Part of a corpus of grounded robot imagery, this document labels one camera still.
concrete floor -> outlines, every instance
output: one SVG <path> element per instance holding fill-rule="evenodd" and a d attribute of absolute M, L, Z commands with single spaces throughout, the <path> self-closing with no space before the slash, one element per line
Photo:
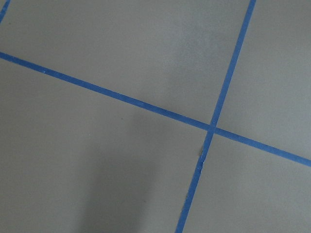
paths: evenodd
<path fill-rule="evenodd" d="M 0 52 L 209 124 L 248 4 L 12 0 Z M 218 128 L 311 159 L 310 22 L 257 1 Z M 0 82 L 0 232 L 175 231 L 206 130 L 3 59 Z M 309 233 L 310 176 L 215 135 L 183 232 Z"/>

blue tape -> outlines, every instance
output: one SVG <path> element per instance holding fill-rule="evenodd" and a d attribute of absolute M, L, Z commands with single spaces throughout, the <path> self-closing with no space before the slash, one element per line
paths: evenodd
<path fill-rule="evenodd" d="M 5 13 L 10 5 L 10 2 L 11 0 L 6 0 L 6 2 L 4 3 L 3 7 L 2 7 L 2 10 L 0 11 L 0 23 L 2 22 L 4 16 L 5 16 Z"/>
<path fill-rule="evenodd" d="M 175 112 L 172 112 L 172 111 L 169 111 L 169 110 L 166 110 L 166 109 L 154 106 L 152 104 L 149 104 L 149 103 L 146 103 L 146 102 L 134 99 L 132 97 L 120 94 L 118 92 L 114 92 L 114 91 L 111 91 L 109 89 L 106 89 L 106 88 L 103 88 L 103 87 L 100 87 L 100 86 L 88 83 L 86 81 L 74 78 L 72 76 L 69 76 L 69 75 L 66 75 L 66 74 L 62 74 L 60 72 L 57 72 L 57 71 L 54 71 L 54 70 L 51 70 L 51 69 L 48 69 L 48 68 L 36 65 L 34 63 L 27 62 L 27 61 L 19 59 L 17 57 L 11 56 L 9 54 L 0 52 L 0 58 L 4 59 L 6 61 L 9 61 L 9 62 L 18 64 L 18 65 L 21 65 L 23 67 L 27 67 L 29 69 L 38 71 L 40 73 L 44 73 L 44 74 L 50 75 L 52 77 L 64 80 L 66 82 L 75 84 L 77 86 L 81 86 L 81 87 L 84 87 L 86 89 L 89 89 L 89 90 L 101 93 L 101 94 L 103 94 L 105 96 L 109 96 L 109 97 L 112 97 L 114 99 L 121 100 L 123 102 L 135 105 L 137 107 L 140 107 L 140 108 L 143 108 L 143 109 L 146 109 L 146 110 L 149 110 L 151 112 L 158 113 L 160 115 L 163 115 L 163 116 L 166 116 L 166 117 L 169 117 L 169 118 L 181 121 L 183 123 L 192 125 L 194 127 L 197 127 L 197 128 L 203 129 L 203 130 L 210 130 L 210 126 L 208 124 L 206 124 L 206 123 L 203 123 L 203 122 L 200 122 L 198 120 L 195 120 L 195 119 L 192 119 L 192 118 L 189 118 L 189 117 L 177 114 Z"/>
<path fill-rule="evenodd" d="M 239 57 L 239 54 L 240 54 L 240 51 L 241 51 L 241 48 L 243 45 L 243 41 L 244 41 L 244 38 L 246 35 L 246 30 L 247 30 L 249 21 L 251 19 L 251 16 L 252 16 L 252 13 L 253 13 L 253 10 L 255 7 L 255 3 L 256 3 L 256 0 L 250 0 L 250 2 L 249 2 L 249 5 L 247 8 L 245 17 L 244 17 L 244 21 L 243 21 L 243 24 L 242 24 L 242 27 L 241 27 L 241 30 L 239 33 L 239 37 L 238 37 L 237 43 L 235 45 L 235 48 L 234 48 L 234 51 L 233 51 L 233 54 L 231 57 L 229 68 L 227 70 L 227 74 L 225 76 L 225 80 L 224 80 L 222 89 L 220 91 L 220 94 L 219 94 L 219 97 L 217 100 L 217 104 L 216 104 L 216 107 L 215 107 L 215 110 L 213 113 L 213 117 L 212 117 L 212 120 L 210 122 L 211 131 L 209 131 L 205 137 L 202 155 L 200 156 L 200 158 L 197 162 L 197 165 L 196 165 L 196 168 L 194 171 L 194 175 L 192 177 L 192 180 L 191 180 L 191 183 L 190 183 L 190 186 L 188 189 L 187 197 L 186 197 L 183 209 L 181 211 L 181 214 L 180 214 L 180 217 L 179 217 L 179 220 L 177 223 L 175 233 L 182 233 L 182 231 L 185 227 L 185 223 L 186 223 L 186 220 L 187 220 L 187 217 L 189 214 L 189 210 L 190 210 L 190 207 L 191 207 L 191 204 L 193 201 L 194 193 L 195 193 L 196 187 L 198 185 L 198 182 L 200 180 L 203 164 L 204 164 L 204 161 L 206 160 L 207 153 L 208 153 L 211 141 L 213 139 L 214 132 L 216 130 L 217 122 L 219 120 L 220 113 L 221 113 L 223 105 L 224 105 L 225 97 L 227 95 L 228 88 L 229 88 L 229 85 L 230 85 L 230 82 L 231 82 L 231 79 L 233 76 L 233 72 L 234 72 L 235 66 L 236 66 L 237 61 L 238 61 L 238 57 Z"/>
<path fill-rule="evenodd" d="M 294 162 L 297 162 L 297 163 L 300 163 L 300 164 L 303 164 L 303 165 L 306 165 L 306 166 L 311 166 L 311 160 L 309 160 L 309 159 L 306 159 L 306 158 L 300 157 L 298 155 L 286 152 L 284 150 L 280 150 L 280 149 L 275 148 L 275 147 L 268 146 L 268 145 L 266 145 L 264 143 L 261 143 L 261 142 L 249 139 L 247 137 L 243 137 L 243 136 L 240 136 L 238 134 L 231 133 L 229 131 L 222 130 L 222 129 L 219 129 L 219 128 L 216 128 L 215 133 L 220 135 L 220 136 L 232 139 L 234 141 L 238 141 L 238 142 L 244 143 L 246 145 L 255 147 L 257 149 L 260 149 L 260 150 L 263 150 L 263 151 L 266 151 L 266 152 L 269 152 L 269 153 L 281 156 L 283 158 L 292 160 Z"/>

gray surface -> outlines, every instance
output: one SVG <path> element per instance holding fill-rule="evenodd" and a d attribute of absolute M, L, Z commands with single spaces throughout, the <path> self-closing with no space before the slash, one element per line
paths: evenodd
<path fill-rule="evenodd" d="M 0 70 L 0 232 L 174 232 L 204 131 Z"/>
<path fill-rule="evenodd" d="M 258 1 L 218 126 L 311 159 L 311 3 Z"/>
<path fill-rule="evenodd" d="M 307 166 L 216 135 L 184 232 L 309 233 L 310 176 Z"/>
<path fill-rule="evenodd" d="M 209 123 L 248 0 L 14 0 L 0 50 Z"/>

floor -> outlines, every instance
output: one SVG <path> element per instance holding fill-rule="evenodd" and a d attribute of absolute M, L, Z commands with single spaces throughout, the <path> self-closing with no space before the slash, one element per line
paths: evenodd
<path fill-rule="evenodd" d="M 0 4 L 1 232 L 311 231 L 309 1 Z"/>

blue stripe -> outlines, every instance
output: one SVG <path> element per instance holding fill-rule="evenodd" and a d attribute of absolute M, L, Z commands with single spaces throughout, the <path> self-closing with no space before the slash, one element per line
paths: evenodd
<path fill-rule="evenodd" d="M 241 47 L 242 47 L 242 44 L 243 44 L 243 41 L 245 38 L 247 27 L 248 27 L 249 21 L 251 19 L 251 15 L 252 15 L 254 7 L 255 7 L 255 3 L 256 3 L 256 0 L 250 0 L 250 2 L 249 2 L 249 5 L 247 8 L 245 17 L 244 17 L 244 21 L 243 21 L 243 24 L 242 24 L 242 27 L 240 30 L 240 34 L 239 34 L 237 43 L 235 45 L 234 52 L 233 52 L 232 57 L 231 57 L 229 68 L 228 68 L 227 74 L 225 76 L 223 87 L 222 87 L 221 92 L 219 94 L 218 101 L 217 101 L 217 104 L 216 104 L 216 107 L 214 110 L 214 114 L 213 114 L 212 120 L 210 122 L 211 130 L 207 133 L 207 135 L 205 137 L 202 155 L 200 156 L 200 158 L 197 162 L 197 165 L 196 165 L 196 168 L 194 171 L 194 175 L 193 175 L 192 181 L 191 181 L 190 186 L 189 186 L 187 197 L 186 197 L 183 209 L 181 211 L 181 214 L 180 214 L 180 217 L 179 217 L 179 220 L 177 223 L 175 233 L 182 233 L 182 231 L 185 227 L 186 220 L 187 220 L 187 217 L 189 214 L 189 210 L 190 210 L 190 207 L 191 207 L 191 204 L 193 201 L 193 197 L 195 194 L 195 190 L 196 190 L 196 187 L 197 187 L 198 182 L 200 180 L 203 164 L 206 160 L 207 153 L 208 153 L 211 141 L 213 139 L 214 131 L 216 129 L 216 125 L 217 125 L 221 110 L 222 110 L 223 105 L 224 105 L 225 97 L 226 97 L 227 92 L 228 92 L 228 88 L 229 88 L 229 85 L 230 85 L 230 82 L 232 79 L 232 75 L 233 75 L 233 72 L 234 72 L 240 51 L 241 51 Z"/>
<path fill-rule="evenodd" d="M 220 135 L 220 136 L 232 139 L 234 141 L 238 141 L 238 142 L 244 143 L 246 145 L 255 147 L 257 149 L 260 149 L 260 150 L 281 156 L 283 158 L 292 160 L 294 162 L 297 162 L 297 163 L 300 163 L 300 164 L 303 164 L 306 166 L 311 166 L 311 160 L 309 160 L 309 159 L 306 159 L 306 158 L 300 157 L 298 155 L 286 152 L 284 150 L 280 150 L 280 149 L 275 148 L 275 147 L 268 146 L 264 143 L 257 142 L 255 140 L 249 139 L 247 137 L 243 137 L 243 136 L 240 136 L 240 135 L 237 135 L 235 133 L 231 133 L 231 132 L 228 132 L 226 130 L 219 129 L 219 128 L 216 128 L 215 133 Z"/>
<path fill-rule="evenodd" d="M 203 130 L 210 130 L 210 126 L 208 124 L 206 124 L 206 123 L 203 123 L 203 122 L 200 122 L 198 120 L 195 120 L 195 119 L 192 119 L 192 118 L 180 115 L 178 113 L 175 113 L 175 112 L 172 112 L 172 111 L 169 111 L 169 110 L 166 110 L 166 109 L 154 106 L 152 104 L 149 104 L 149 103 L 146 103 L 146 102 L 134 99 L 132 97 L 120 94 L 118 92 L 114 92 L 114 91 L 111 91 L 109 89 L 106 89 L 106 88 L 103 88 L 103 87 L 100 87 L 100 86 L 97 86 L 97 85 L 85 82 L 83 80 L 74 78 L 72 76 L 69 76 L 69 75 L 66 75 L 66 74 L 62 74 L 60 72 L 57 72 L 57 71 L 54 71 L 54 70 L 51 70 L 51 69 L 48 69 L 48 68 L 36 65 L 34 63 L 27 62 L 27 61 L 19 59 L 17 57 L 11 56 L 9 54 L 0 52 L 0 58 L 4 59 L 6 61 L 9 61 L 9 62 L 18 64 L 18 65 L 21 65 L 23 67 L 27 67 L 29 69 L 33 69 L 33 70 L 38 71 L 40 73 L 44 73 L 44 74 L 50 75 L 52 77 L 64 80 L 66 82 L 75 84 L 77 86 L 84 87 L 84 88 L 86 88 L 88 90 L 92 90 L 92 91 L 101 93 L 101 94 L 103 94 L 105 96 L 109 96 L 109 97 L 112 97 L 114 99 L 121 100 L 123 102 L 135 105 L 137 107 L 140 107 L 140 108 L 143 108 L 143 109 L 146 109 L 146 110 L 149 110 L 151 112 L 158 113 L 160 115 L 163 115 L 163 116 L 166 116 L 166 117 L 169 117 L 169 118 L 181 121 L 183 123 L 192 125 L 194 127 L 197 127 L 197 128 L 203 129 Z"/>
<path fill-rule="evenodd" d="M 2 7 L 2 10 L 0 11 L 0 23 L 2 22 L 2 20 L 5 16 L 5 13 L 9 7 L 10 2 L 11 2 L 11 0 L 6 0 L 6 2 L 4 3 L 4 5 Z"/>
<path fill-rule="evenodd" d="M 231 82 L 231 79 L 232 79 L 232 76 L 233 76 L 233 72 L 234 72 L 235 66 L 236 66 L 237 61 L 238 61 L 238 57 L 239 57 L 239 54 L 240 54 L 240 51 L 241 51 L 241 48 L 242 48 L 242 44 L 243 44 L 243 41 L 244 41 L 244 38 L 245 38 L 245 34 L 246 34 L 246 31 L 247 31 L 247 27 L 248 27 L 249 21 L 251 19 L 251 16 L 252 16 L 252 13 L 253 13 L 253 10 L 254 10 L 254 7 L 255 7 L 255 3 L 256 3 L 256 0 L 251 0 L 249 2 L 248 8 L 247 8 L 247 11 L 246 11 L 246 14 L 245 14 L 245 18 L 244 18 L 244 21 L 243 21 L 243 24 L 242 24 L 242 27 L 241 27 L 241 31 L 240 31 L 237 43 L 235 45 L 235 48 L 234 48 L 234 51 L 233 51 L 233 55 L 231 57 L 231 61 L 230 61 L 230 64 L 229 64 L 229 68 L 228 68 L 227 74 L 225 76 L 224 84 L 223 84 L 223 87 L 221 89 L 221 92 L 220 92 L 220 95 L 219 95 L 219 98 L 218 98 L 218 101 L 217 101 L 217 104 L 216 104 L 216 107 L 215 107 L 215 110 L 214 110 L 214 114 L 213 114 L 212 120 L 210 122 L 211 126 L 214 126 L 214 127 L 217 126 L 217 122 L 218 122 L 220 113 L 222 111 L 223 105 L 224 105 L 225 97 L 227 95 L 228 88 L 229 88 L 229 85 L 230 85 L 230 82 Z"/>

